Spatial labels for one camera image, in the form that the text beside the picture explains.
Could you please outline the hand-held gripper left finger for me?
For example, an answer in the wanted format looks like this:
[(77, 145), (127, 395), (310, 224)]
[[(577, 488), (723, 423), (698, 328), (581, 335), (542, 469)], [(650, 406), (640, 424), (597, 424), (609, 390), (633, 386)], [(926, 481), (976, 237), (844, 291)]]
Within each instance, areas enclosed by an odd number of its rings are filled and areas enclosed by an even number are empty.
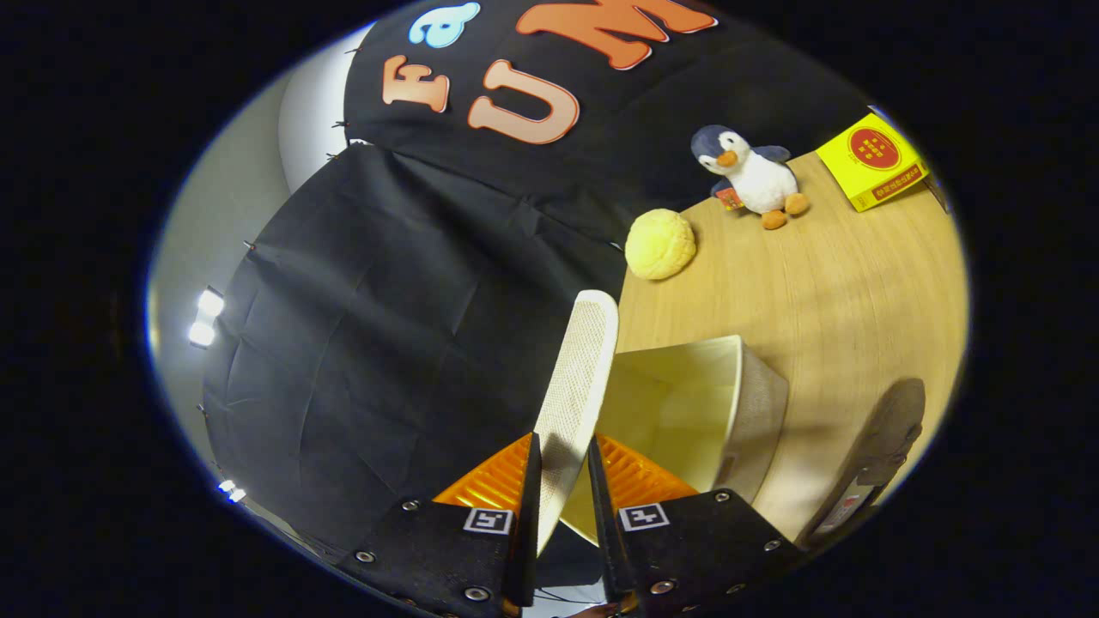
[(431, 617), (519, 617), (533, 602), (542, 468), (530, 432), (431, 500), (396, 503), (338, 572)]

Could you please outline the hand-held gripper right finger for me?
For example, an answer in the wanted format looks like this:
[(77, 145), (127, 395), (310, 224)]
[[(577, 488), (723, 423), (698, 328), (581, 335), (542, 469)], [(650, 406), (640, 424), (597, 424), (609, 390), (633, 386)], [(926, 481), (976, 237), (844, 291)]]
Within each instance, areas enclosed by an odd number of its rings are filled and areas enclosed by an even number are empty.
[(588, 451), (604, 591), (621, 617), (715, 617), (804, 564), (728, 488), (700, 492), (601, 433)]

